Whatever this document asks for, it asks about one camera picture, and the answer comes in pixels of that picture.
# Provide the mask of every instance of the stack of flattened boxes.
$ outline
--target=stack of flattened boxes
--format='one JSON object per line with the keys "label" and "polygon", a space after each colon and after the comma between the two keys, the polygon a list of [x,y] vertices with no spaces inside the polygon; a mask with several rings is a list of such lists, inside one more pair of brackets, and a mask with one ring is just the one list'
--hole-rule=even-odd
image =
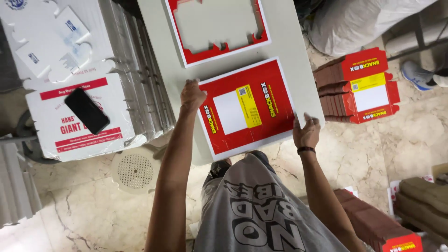
{"label": "stack of flattened boxes", "polygon": [[400,97],[387,69],[386,52],[372,48],[314,71],[325,120],[359,124],[395,114]]}
{"label": "stack of flattened boxes", "polygon": [[345,189],[335,195],[347,213],[359,239],[376,252],[421,252],[420,236],[402,227],[377,208],[355,197]]}

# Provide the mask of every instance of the sneaker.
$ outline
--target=sneaker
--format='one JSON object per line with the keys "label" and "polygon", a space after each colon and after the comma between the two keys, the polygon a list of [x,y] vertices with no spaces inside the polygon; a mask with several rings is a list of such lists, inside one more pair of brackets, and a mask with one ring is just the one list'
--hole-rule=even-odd
{"label": "sneaker", "polygon": [[427,83],[431,81],[434,73],[421,68],[412,61],[406,61],[401,66],[401,73],[404,78],[412,82],[418,90],[426,91],[434,88],[434,86],[427,85]]}

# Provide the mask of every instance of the yellow label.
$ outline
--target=yellow label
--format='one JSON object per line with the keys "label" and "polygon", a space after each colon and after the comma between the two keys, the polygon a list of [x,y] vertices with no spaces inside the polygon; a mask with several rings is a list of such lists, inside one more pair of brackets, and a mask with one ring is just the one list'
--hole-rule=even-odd
{"label": "yellow label", "polygon": [[358,92],[372,87],[386,85],[386,77],[384,76],[384,73],[374,74],[371,76],[351,81],[350,84],[352,85],[352,91]]}
{"label": "yellow label", "polygon": [[243,110],[244,118],[246,119],[247,127],[253,128],[261,125],[260,114],[258,114],[257,105],[255,104],[254,96],[250,90],[249,85],[239,87],[236,89],[238,100],[240,101],[241,109]]}

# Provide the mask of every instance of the wristband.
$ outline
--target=wristband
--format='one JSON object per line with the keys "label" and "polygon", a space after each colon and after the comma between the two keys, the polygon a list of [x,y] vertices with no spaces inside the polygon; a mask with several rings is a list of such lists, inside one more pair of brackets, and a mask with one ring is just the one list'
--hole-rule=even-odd
{"label": "wristband", "polygon": [[311,147],[304,146],[304,147],[300,147],[300,148],[297,149],[297,154],[300,155],[301,152],[314,152],[314,153],[316,153],[316,150],[314,150]]}

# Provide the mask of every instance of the smartphone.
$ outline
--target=smartphone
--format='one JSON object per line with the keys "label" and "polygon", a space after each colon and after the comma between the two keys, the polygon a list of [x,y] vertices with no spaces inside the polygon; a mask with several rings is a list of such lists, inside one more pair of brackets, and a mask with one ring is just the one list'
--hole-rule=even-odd
{"label": "smartphone", "polygon": [[107,125],[109,118],[103,114],[82,88],[75,89],[65,98],[65,104],[94,135],[98,135]]}

